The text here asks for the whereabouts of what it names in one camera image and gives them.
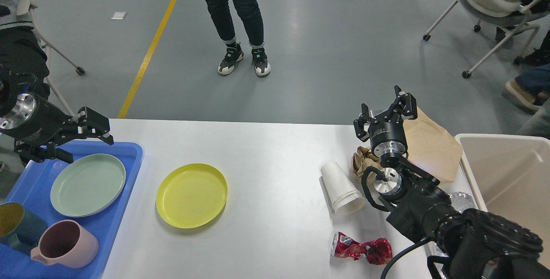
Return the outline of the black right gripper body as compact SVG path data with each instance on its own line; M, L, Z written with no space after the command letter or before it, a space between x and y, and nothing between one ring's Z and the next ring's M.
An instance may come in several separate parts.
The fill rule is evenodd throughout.
M407 153L404 120L370 119L369 137L371 152L379 159L384 156L401 157Z

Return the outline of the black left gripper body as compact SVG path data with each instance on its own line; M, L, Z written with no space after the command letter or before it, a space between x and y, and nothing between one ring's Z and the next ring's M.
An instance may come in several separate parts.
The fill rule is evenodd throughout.
M0 130L28 144L47 144L71 116L35 93L17 95L15 105L1 116Z

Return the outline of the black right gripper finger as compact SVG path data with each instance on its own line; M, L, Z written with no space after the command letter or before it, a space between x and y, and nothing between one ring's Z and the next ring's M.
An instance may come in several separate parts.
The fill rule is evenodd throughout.
M355 136L362 142L367 142L370 139L369 129L365 130L365 125L371 125L377 122L376 118L370 114L370 109L366 104L361 104L361 113L357 119L353 121Z
M405 93L398 85L394 87L396 98L387 111L383 113L385 122L402 122L418 119L418 106L411 93Z

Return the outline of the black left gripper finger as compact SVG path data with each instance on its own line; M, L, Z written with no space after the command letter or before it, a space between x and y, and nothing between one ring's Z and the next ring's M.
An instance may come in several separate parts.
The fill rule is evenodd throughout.
M110 135L109 119L89 107L82 107L76 119L66 116L54 135L54 144L61 145L72 140L96 138L108 145L114 144Z
M44 162L46 159L58 159L66 163L73 163L74 156L59 148L61 144L65 142L54 143L53 141L47 142L45 148L41 146L34 146L23 141L14 141L14 152L19 156L23 166L27 166L30 161Z

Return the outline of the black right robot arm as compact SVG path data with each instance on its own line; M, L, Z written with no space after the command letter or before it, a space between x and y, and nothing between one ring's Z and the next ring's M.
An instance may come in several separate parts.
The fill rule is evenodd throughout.
M407 159L406 119L418 118L415 97L394 87L395 100L371 116L366 104L354 120L355 134L370 141L381 168L369 166L361 176L367 201L388 213L386 221L413 244L385 266L434 242L443 256L428 256L433 279L547 279L548 268L538 259L543 241L537 234L491 212L468 208L457 211L440 181Z

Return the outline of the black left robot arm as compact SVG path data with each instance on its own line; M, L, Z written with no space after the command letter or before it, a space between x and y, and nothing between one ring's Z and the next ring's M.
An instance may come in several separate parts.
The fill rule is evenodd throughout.
M89 107L79 109L76 118L47 99L30 91L36 81L31 74L16 74L1 68L0 130L14 138L14 151L29 161L59 159L73 163L71 153L61 145L72 140L96 138L113 145L109 119Z

